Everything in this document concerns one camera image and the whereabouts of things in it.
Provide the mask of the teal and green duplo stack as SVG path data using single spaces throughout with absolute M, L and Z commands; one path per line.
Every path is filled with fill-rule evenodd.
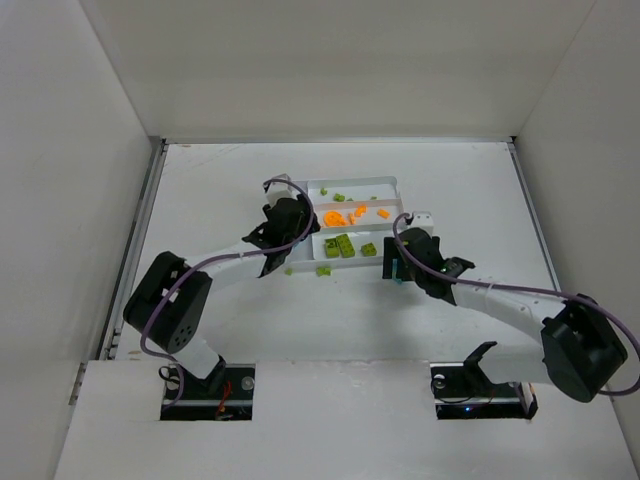
M 397 284 L 403 283 L 401 271 L 399 270 L 398 258 L 394 258 L 392 261 L 392 280 Z

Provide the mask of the orange lego pieces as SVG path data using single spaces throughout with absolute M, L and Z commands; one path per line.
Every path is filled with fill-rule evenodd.
M 394 211 L 389 206 L 365 203 L 321 205 L 318 208 L 320 225 L 324 228 L 369 227 L 392 221 Z

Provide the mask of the small green lego pieces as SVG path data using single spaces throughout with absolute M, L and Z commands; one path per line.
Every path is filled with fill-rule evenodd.
M 377 195 L 369 195 L 363 192 L 361 187 L 349 185 L 347 187 L 331 188 L 320 186 L 309 190 L 309 196 L 313 202 L 313 208 L 317 216 L 319 225 L 320 219 L 318 208 L 321 205 L 331 204 L 355 204 L 365 203 L 371 205 L 377 201 Z M 368 267 L 379 265 L 382 262 L 382 239 L 385 225 L 371 225 L 369 227 L 338 227 L 324 228 L 320 225 L 320 230 L 311 234 L 299 246 L 297 246 L 283 267 L 284 274 L 291 276 L 295 273 L 315 272 L 318 275 L 328 275 L 337 269 Z M 355 248 L 353 258 L 328 258 L 324 250 L 324 241 L 328 238 L 336 238 L 340 234 L 347 234 Z M 361 246 L 367 243 L 374 243 L 378 255 L 375 257 L 365 257 L 362 255 Z

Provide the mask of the small green duplo brick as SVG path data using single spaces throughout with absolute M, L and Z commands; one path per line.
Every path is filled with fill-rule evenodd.
M 365 257 L 375 257 L 378 255 L 377 248 L 372 242 L 362 245 L 360 251 Z

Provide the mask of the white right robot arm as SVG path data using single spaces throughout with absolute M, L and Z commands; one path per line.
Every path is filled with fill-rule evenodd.
M 444 257 L 422 228 L 385 238 L 383 278 L 413 282 L 429 297 L 485 314 L 525 334 L 535 347 L 484 343 L 474 366 L 494 384 L 548 383 L 588 403 L 627 361 L 611 319 L 591 298 L 508 285 L 461 257 Z

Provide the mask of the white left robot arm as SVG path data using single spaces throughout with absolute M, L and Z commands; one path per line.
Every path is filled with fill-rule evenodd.
M 170 356 L 203 387 L 221 382 L 225 361 L 198 334 L 211 293 L 262 278 L 284 265 L 298 243 L 319 230 L 309 198 L 280 198 L 263 207 L 266 220 L 211 261 L 160 253 L 126 303 L 124 321 Z

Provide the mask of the white divided tray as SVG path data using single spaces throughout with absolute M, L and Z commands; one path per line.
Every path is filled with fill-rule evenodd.
M 394 219 L 404 212 L 393 176 L 302 181 L 313 203 L 320 230 L 299 244 L 286 260 L 294 272 L 378 266 L 383 243 L 392 235 Z M 330 256 L 326 242 L 344 234 L 354 254 Z

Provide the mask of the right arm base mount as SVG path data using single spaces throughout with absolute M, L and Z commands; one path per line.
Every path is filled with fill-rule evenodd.
M 430 364 L 430 389 L 438 420 L 522 419 L 538 412 L 533 386 L 493 383 L 480 367 L 487 352 L 497 346 L 484 342 L 461 362 Z

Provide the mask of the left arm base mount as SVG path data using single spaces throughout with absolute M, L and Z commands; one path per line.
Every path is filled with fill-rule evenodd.
M 182 396 L 177 399 L 180 384 L 177 370 L 161 367 L 164 381 L 161 421 L 251 421 L 255 390 L 255 364 L 230 364 L 219 386 L 210 392 L 196 379 L 184 373 Z

